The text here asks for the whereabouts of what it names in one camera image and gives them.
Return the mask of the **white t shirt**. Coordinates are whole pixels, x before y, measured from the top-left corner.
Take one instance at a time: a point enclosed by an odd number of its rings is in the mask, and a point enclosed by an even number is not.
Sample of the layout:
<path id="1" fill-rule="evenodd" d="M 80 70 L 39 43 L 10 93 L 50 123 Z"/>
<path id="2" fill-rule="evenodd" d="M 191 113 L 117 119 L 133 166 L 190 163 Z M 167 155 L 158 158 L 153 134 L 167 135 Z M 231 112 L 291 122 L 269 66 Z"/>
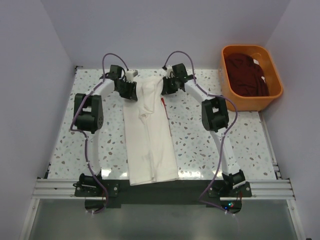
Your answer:
<path id="1" fill-rule="evenodd" d="M 137 101 L 123 103 L 128 178 L 132 186 L 178 178 L 169 121 L 162 102 L 160 76 L 137 78 Z"/>

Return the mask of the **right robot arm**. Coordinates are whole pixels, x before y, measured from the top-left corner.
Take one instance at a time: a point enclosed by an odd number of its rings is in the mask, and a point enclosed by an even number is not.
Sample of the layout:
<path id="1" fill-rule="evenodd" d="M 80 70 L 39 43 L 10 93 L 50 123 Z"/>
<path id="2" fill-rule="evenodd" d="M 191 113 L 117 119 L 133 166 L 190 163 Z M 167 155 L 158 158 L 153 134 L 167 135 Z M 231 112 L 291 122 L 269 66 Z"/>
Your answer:
<path id="1" fill-rule="evenodd" d="M 244 172 L 235 157 L 228 131 L 234 125 L 229 123 L 227 98 L 208 93 L 193 74 L 188 74 L 184 64 L 164 65 L 163 95 L 182 90 L 201 104 L 201 122 L 210 132 L 219 153 L 218 167 L 222 169 L 222 193 L 228 193 L 246 183 Z"/>

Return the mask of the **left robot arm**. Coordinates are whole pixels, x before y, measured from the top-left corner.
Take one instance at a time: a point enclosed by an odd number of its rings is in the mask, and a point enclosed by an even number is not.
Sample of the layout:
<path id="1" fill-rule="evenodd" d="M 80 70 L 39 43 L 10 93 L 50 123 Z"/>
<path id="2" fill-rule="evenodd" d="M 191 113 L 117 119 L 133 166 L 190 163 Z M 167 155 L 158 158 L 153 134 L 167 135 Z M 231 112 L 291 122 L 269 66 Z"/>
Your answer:
<path id="1" fill-rule="evenodd" d="M 108 197 L 108 189 L 103 185 L 101 165 L 99 161 L 99 135 L 104 124 L 103 100 L 113 92 L 121 98 L 137 101 L 138 75 L 136 69 L 124 69 L 119 65 L 111 65 L 109 72 L 104 72 L 98 84 L 87 93 L 77 93 L 74 97 L 71 132 L 84 135 L 84 157 L 90 176 L 80 175 L 77 190 L 90 192 L 94 190 L 100 197 Z"/>

